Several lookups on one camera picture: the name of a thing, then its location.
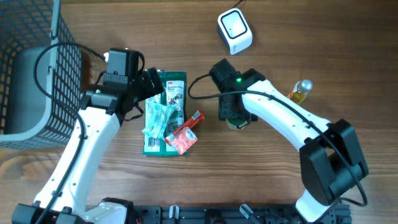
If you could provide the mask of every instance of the wooden tabletop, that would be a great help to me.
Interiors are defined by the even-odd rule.
[[[330,121],[349,121],[369,166],[361,181],[369,205],[351,207],[354,223],[396,223],[398,2],[247,0],[240,8],[253,43],[231,56],[216,20],[235,3],[64,4],[62,14],[77,42],[101,54],[111,47],[139,50],[147,68],[186,70],[188,83],[222,58],[241,72],[255,68],[283,94],[310,79],[313,90],[301,105]],[[92,66],[94,79],[92,71],[104,65]],[[217,93],[210,79],[193,90],[210,93]],[[105,197],[136,205],[266,205],[302,195],[299,154],[275,129],[258,121],[230,130],[218,121],[217,99],[187,98],[187,115],[197,109],[206,120],[183,157],[143,156],[144,119],[124,123],[99,165],[88,205]],[[0,150],[0,223],[10,222],[17,203],[32,203],[62,151]],[[345,195],[361,200],[356,188]]]

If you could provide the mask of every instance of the bottle with yellow liquid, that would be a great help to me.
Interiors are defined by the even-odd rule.
[[[303,80],[296,83],[294,89],[287,95],[287,98],[296,104],[300,104],[310,93],[312,89],[312,82],[310,80]]]

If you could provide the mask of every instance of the white electronic device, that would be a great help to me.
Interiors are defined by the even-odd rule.
[[[249,25],[238,8],[218,16],[217,29],[231,55],[248,48],[253,40]]]

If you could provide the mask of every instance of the bottle cap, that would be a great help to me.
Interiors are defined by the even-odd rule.
[[[312,82],[311,80],[303,80],[301,81],[300,85],[298,86],[298,91],[302,91],[308,93],[312,89]]]

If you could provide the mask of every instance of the wooden table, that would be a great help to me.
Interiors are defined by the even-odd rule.
[[[398,2],[248,0],[240,8],[253,44],[230,56],[216,19],[234,3],[64,4],[62,14],[77,42],[100,53],[110,47],[139,50],[147,68],[186,70],[188,83],[222,58],[242,72],[255,68],[284,94],[310,79],[313,90],[302,106],[330,121],[349,121],[368,162],[370,174],[361,182],[369,205],[351,207],[354,222],[396,223]],[[193,93],[217,90],[207,79]],[[105,197],[136,205],[264,205],[301,196],[299,154],[277,131],[263,121],[230,130],[218,121],[216,99],[188,98],[187,114],[197,109],[206,120],[184,157],[143,156],[144,119],[124,123],[99,166],[88,205]],[[10,222],[17,203],[33,201],[62,151],[1,149],[1,223]],[[361,200],[356,188],[346,196]]]

